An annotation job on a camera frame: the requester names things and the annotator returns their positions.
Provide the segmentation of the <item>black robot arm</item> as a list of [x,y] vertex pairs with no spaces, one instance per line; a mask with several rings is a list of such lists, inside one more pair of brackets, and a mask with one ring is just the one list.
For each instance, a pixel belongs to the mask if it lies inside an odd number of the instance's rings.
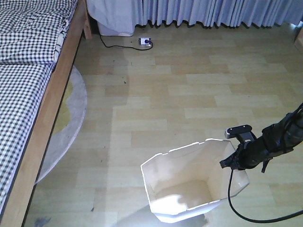
[[303,141],[303,105],[288,113],[280,122],[262,130],[257,139],[237,149],[234,169],[253,169],[262,163],[261,172],[273,158],[293,151]]

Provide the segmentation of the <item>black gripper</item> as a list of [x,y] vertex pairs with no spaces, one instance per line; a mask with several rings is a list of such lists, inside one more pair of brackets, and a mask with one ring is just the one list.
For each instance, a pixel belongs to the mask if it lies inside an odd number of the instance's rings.
[[266,163],[264,165],[264,168],[266,168],[268,162],[271,160],[263,139],[240,144],[236,152],[236,169],[238,170],[253,169],[263,162]]

